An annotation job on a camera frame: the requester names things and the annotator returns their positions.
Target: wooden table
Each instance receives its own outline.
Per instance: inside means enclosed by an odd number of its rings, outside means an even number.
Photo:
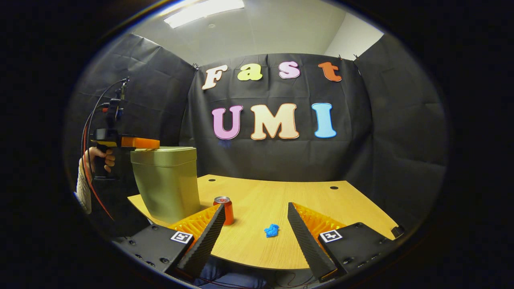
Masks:
[[[363,222],[389,239],[394,239],[391,229],[397,226],[346,181],[270,182],[206,175],[198,178],[198,193],[203,209],[212,206],[214,198],[220,195],[232,200],[234,223],[223,227],[211,254],[247,266],[309,268],[287,220],[288,202],[306,206],[345,225]],[[141,195],[128,199],[152,222],[170,225],[150,216]],[[279,225],[279,234],[266,238],[264,229],[271,224]]]

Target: yellow letter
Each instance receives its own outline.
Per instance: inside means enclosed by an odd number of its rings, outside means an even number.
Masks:
[[[259,80],[262,78],[261,66],[256,63],[250,63],[241,66],[241,72],[237,75],[239,80]]]
[[[297,138],[300,134],[296,131],[295,126],[295,109],[296,104],[284,103],[279,107],[277,115],[273,116],[268,107],[264,104],[254,105],[251,107],[251,111],[255,114],[255,128],[252,135],[252,139],[265,139],[266,134],[264,133],[263,126],[269,133],[271,138],[274,138],[280,127],[280,138]]]

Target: blue toy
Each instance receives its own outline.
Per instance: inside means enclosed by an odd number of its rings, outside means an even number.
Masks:
[[[266,238],[275,237],[279,234],[279,226],[276,224],[271,224],[269,228],[264,229],[264,231],[266,232]]]

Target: green container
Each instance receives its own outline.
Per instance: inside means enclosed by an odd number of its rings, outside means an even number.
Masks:
[[[139,193],[152,217],[178,222],[200,211],[196,148],[160,147],[131,151]]]

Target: blue letter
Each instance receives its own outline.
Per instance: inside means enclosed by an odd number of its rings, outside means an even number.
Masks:
[[[315,103],[312,108],[316,111],[316,117],[318,118],[318,130],[314,132],[314,135],[319,138],[335,137],[337,133],[332,128],[330,118],[332,105],[330,103]]]

